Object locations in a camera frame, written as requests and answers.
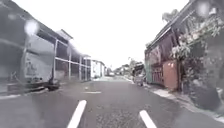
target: sky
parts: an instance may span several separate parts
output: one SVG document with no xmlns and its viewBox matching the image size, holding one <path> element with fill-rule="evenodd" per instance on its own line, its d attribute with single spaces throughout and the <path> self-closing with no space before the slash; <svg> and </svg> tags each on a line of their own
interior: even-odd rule
<svg viewBox="0 0 224 128">
<path fill-rule="evenodd" d="M 108 67 L 144 60 L 146 43 L 166 24 L 164 12 L 188 0 L 13 0 L 36 19 L 64 29 L 75 47 Z"/>
</svg>

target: house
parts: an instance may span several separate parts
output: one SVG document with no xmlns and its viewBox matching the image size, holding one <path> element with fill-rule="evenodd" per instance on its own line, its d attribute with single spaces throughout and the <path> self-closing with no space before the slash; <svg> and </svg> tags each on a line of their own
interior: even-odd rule
<svg viewBox="0 0 224 128">
<path fill-rule="evenodd" d="M 102 61 L 91 60 L 91 78 L 104 77 L 106 74 L 106 66 Z"/>
<path fill-rule="evenodd" d="M 202 4 L 208 5 L 203 15 Z M 223 10 L 223 1 L 189 1 L 147 45 L 147 81 L 181 90 L 198 107 L 215 110 L 221 103 L 216 88 L 224 89 Z"/>
</svg>

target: street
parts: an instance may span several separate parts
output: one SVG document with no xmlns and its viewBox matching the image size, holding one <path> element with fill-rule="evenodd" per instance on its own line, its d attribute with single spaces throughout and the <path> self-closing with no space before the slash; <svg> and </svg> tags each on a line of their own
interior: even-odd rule
<svg viewBox="0 0 224 128">
<path fill-rule="evenodd" d="M 224 127 L 206 115 L 114 77 L 1 99 L 1 128 L 67 128 L 80 100 L 87 104 L 79 128 L 145 128 L 141 110 L 147 111 L 157 128 Z"/>
</svg>

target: red door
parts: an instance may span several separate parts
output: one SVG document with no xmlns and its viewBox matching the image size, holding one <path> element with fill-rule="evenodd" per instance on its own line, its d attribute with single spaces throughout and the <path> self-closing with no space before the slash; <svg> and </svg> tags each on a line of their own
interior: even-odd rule
<svg viewBox="0 0 224 128">
<path fill-rule="evenodd" d="M 170 60 L 163 64 L 164 86 L 174 91 L 178 88 L 178 64 L 176 60 Z"/>
</svg>

